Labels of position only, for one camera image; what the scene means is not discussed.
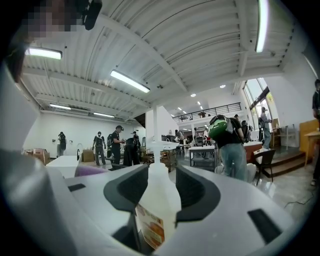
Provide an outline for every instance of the person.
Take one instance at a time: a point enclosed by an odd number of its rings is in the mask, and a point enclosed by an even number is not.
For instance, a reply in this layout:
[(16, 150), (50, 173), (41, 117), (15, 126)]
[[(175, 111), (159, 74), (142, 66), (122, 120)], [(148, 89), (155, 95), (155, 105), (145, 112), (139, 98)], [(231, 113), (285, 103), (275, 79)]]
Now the person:
[(239, 115), (238, 114), (235, 114), (234, 115), (234, 118), (238, 120), (239, 124), (242, 123), (241, 119), (239, 118)]
[(93, 145), (92, 145), (92, 150), (95, 149), (95, 163), (97, 166), (100, 166), (99, 164), (99, 155), (101, 155), (101, 160), (103, 165), (106, 164), (106, 158), (104, 154), (104, 149), (106, 149), (106, 143), (105, 143), (105, 138), (101, 136), (101, 131), (98, 131), (98, 134), (94, 137), (93, 139)]
[(125, 143), (125, 140), (120, 140), (119, 134), (121, 133), (121, 131), (123, 131), (124, 129), (122, 128), (121, 125), (118, 125), (115, 128), (115, 131), (112, 133), (111, 135), (111, 152), (114, 156), (114, 163), (119, 165), (120, 164), (120, 157), (121, 157), (121, 153), (120, 153), (120, 144)]
[(269, 149), (269, 145), (270, 145), (270, 141), (271, 141), (271, 134), (270, 134), (270, 128), (269, 128), (269, 123), (271, 123), (271, 119), (268, 119), (267, 115), (266, 115), (266, 111), (268, 111), (268, 109), (266, 109), (263, 106), (261, 108), (261, 111), (262, 111), (262, 113), (260, 115), (260, 118), (264, 122), (264, 127), (263, 127), (264, 144), (263, 144), (263, 148), (268, 150)]
[[(312, 97), (312, 111), (313, 111), (313, 116), (315, 119), (319, 121), (319, 128), (320, 128), (320, 80), (317, 79), (314, 82), (315, 85), (315, 92)], [(318, 154), (318, 159), (315, 164), (314, 172), (313, 172), (313, 177), (311, 181), (311, 186), (315, 186), (317, 182), (319, 181), (320, 177), (320, 148), (319, 148), (319, 154)]]
[(64, 151), (67, 147), (67, 139), (64, 133), (61, 131), (58, 135), (57, 145), (56, 145), (56, 157), (61, 157), (64, 155)]
[(250, 142), (251, 141), (251, 129), (250, 126), (247, 124), (246, 120), (243, 120), (241, 123), (241, 129), (243, 133), (243, 138), (245, 142)]
[(175, 136), (177, 137), (178, 141), (180, 142), (180, 144), (184, 144), (184, 134), (182, 133), (182, 131), (178, 131), (178, 130), (175, 130)]
[(218, 148), (220, 149), (221, 160), (224, 166), (224, 175), (230, 177), (232, 175), (232, 166), (234, 163), (234, 177), (241, 181), (247, 181), (247, 157), (246, 151), (242, 143), (244, 134), (239, 121), (234, 118), (227, 118), (232, 125), (232, 133), (224, 130), (216, 139)]

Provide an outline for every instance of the jeans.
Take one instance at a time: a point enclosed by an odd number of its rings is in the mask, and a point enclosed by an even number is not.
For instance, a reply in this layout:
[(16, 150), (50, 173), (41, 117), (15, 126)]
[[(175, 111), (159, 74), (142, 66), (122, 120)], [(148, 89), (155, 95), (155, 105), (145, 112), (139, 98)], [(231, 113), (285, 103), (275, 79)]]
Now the jeans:
[(101, 161), (102, 164), (106, 164), (106, 158), (105, 158), (105, 154), (104, 154), (104, 148), (102, 146), (96, 146), (95, 147), (95, 163), (96, 165), (100, 165), (99, 164), (99, 155), (101, 155)]
[(64, 150), (61, 149), (60, 144), (56, 145), (56, 156), (61, 157), (64, 155)]
[(111, 147), (111, 152), (114, 156), (114, 163), (119, 165), (120, 164), (120, 157), (121, 157), (121, 153), (120, 153), (120, 147)]
[(240, 143), (227, 144), (220, 148), (220, 153), (224, 175), (231, 176), (232, 163), (234, 163), (234, 177), (247, 182), (247, 157), (244, 147)]
[(270, 146), (270, 141), (271, 141), (270, 130), (268, 128), (263, 128), (263, 135), (264, 135), (263, 147), (268, 150), (269, 146)]

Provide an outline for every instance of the desk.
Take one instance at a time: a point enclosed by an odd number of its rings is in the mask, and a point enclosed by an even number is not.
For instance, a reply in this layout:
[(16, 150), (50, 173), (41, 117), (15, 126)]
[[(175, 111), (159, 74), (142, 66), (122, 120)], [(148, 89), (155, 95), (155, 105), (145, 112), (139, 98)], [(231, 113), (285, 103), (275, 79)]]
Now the desk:
[(254, 151), (262, 149), (261, 141), (250, 141), (243, 144), (245, 152), (246, 152), (246, 162), (254, 163), (255, 156), (253, 154)]
[(310, 133), (307, 133), (306, 135), (304, 135), (308, 138), (308, 147), (306, 149), (306, 153), (305, 153), (305, 162), (304, 162), (304, 167), (306, 167), (307, 162), (308, 162), (308, 156), (309, 156), (309, 145), (310, 145), (310, 141), (312, 140), (319, 140), (320, 139), (320, 131), (312, 131)]
[[(189, 157), (190, 157), (190, 166), (192, 167), (192, 160), (195, 158), (191, 158), (191, 153), (212, 153), (214, 158), (213, 158), (213, 164), (215, 162), (216, 155), (215, 154), (216, 147), (215, 146), (192, 146), (189, 148)], [(211, 159), (203, 159), (204, 162), (212, 162)]]

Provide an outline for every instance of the cable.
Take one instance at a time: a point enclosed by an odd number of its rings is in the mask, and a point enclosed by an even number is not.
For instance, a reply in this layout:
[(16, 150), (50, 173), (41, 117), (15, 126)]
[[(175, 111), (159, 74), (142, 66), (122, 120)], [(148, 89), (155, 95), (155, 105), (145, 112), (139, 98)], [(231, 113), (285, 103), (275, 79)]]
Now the cable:
[(311, 195), (312, 195), (312, 196), (311, 196), (307, 201), (305, 201), (304, 203), (298, 202), (298, 200), (297, 200), (297, 201), (293, 201), (293, 202), (287, 202), (286, 205), (285, 205), (283, 208), (285, 209), (289, 204), (305, 205), (305, 204), (308, 203), (312, 198), (315, 197), (315, 195), (314, 195), (314, 191), (315, 191), (315, 190), (316, 190), (316, 189), (314, 189), (313, 191), (311, 191)]

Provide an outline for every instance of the white ceiling beam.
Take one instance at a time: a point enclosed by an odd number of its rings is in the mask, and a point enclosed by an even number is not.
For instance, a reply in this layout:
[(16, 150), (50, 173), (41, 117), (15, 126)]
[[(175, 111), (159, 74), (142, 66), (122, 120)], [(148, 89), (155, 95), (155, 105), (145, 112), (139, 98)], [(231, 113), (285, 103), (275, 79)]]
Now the white ceiling beam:
[(242, 77), (245, 73), (247, 60), (248, 60), (250, 30), (249, 30), (246, 2), (244, 0), (235, 0), (235, 5), (237, 8), (237, 13), (239, 18), (240, 46), (244, 51), (240, 54), (239, 67), (238, 67), (238, 74)]
[[(208, 82), (202, 83), (201, 86), (194, 85), (189, 89), (190, 89), (190, 92), (197, 94), (212, 88), (217, 88), (220, 85), (232, 84), (235, 82), (245, 81), (248, 79), (282, 76), (283, 73), (284, 72), (278, 67), (251, 68), (251, 69), (247, 69), (246, 72), (243, 74), (243, 76), (239, 76), (239, 74), (237, 73), (229, 73), (229, 74), (217, 76), (214, 79), (210, 79)], [(153, 101), (152, 106), (166, 105), (169, 103), (173, 103), (174, 101), (178, 101), (179, 99), (182, 99), (182, 98), (184, 98), (184, 100), (191, 99), (190, 93), (184, 92), (184, 93), (180, 93), (178, 96), (176, 93), (171, 93), (167, 97), (163, 97)]]
[[(36, 68), (24, 68), (23, 74), (32, 75), (32, 76), (39, 76), (39, 77), (47, 77), (45, 70), (36, 69)], [(149, 103), (147, 103), (141, 99), (135, 98), (129, 94), (126, 94), (126, 93), (121, 92), (119, 90), (112, 89), (110, 87), (104, 86), (104, 85), (96, 83), (96, 82), (88, 81), (88, 80), (85, 80), (85, 79), (82, 79), (79, 77), (61, 74), (61, 73), (57, 73), (57, 72), (48, 72), (48, 76), (49, 76), (49, 79), (62, 80), (64, 82), (74, 83), (74, 84), (81, 85), (81, 86), (84, 86), (84, 87), (87, 87), (90, 89), (101, 91), (101, 92), (104, 92), (109, 95), (114, 95), (118, 98), (121, 98), (121, 99), (124, 99), (127, 101), (131, 101), (134, 104), (140, 105), (145, 108), (151, 107), (151, 105)]]
[(85, 103), (85, 102), (81, 102), (81, 101), (74, 100), (74, 99), (53, 97), (53, 96), (44, 95), (44, 94), (37, 94), (35, 96), (35, 98), (37, 100), (42, 100), (45, 102), (61, 103), (61, 104), (83, 107), (83, 108), (87, 108), (87, 109), (90, 109), (92, 111), (99, 112), (102, 114), (110, 114), (110, 115), (117, 115), (118, 114), (117, 109), (113, 109), (113, 108), (105, 107), (105, 106), (99, 106), (99, 105), (95, 105), (95, 104), (91, 104), (91, 103)]
[(182, 82), (181, 78), (177, 75), (175, 70), (168, 64), (168, 62), (165, 61), (165, 59), (150, 45), (148, 44), (144, 39), (142, 39), (140, 36), (138, 36), (136, 33), (131, 31), (126, 26), (122, 25), (121, 23), (113, 20), (112, 18), (99, 14), (98, 19), (96, 21), (97, 23), (113, 30), (114, 32), (122, 35), (123, 37), (130, 40), (132, 43), (134, 43), (137, 47), (140, 48), (141, 51), (148, 54), (156, 63), (158, 63), (164, 70), (166, 70), (172, 78), (175, 80), (175, 82), (181, 87), (181, 89), (184, 92), (187, 92), (187, 88)]
[(121, 120), (113, 120), (113, 119), (104, 119), (99, 117), (93, 117), (93, 116), (87, 116), (87, 115), (81, 115), (81, 114), (75, 114), (75, 113), (68, 113), (64, 111), (51, 111), (51, 110), (41, 110), (41, 113), (45, 114), (53, 114), (53, 115), (60, 115), (60, 116), (66, 116), (66, 117), (73, 117), (73, 118), (82, 118), (82, 119), (90, 119), (95, 121), (102, 121), (107, 123), (115, 123), (115, 124), (127, 124), (130, 125), (132, 122), (126, 122)]

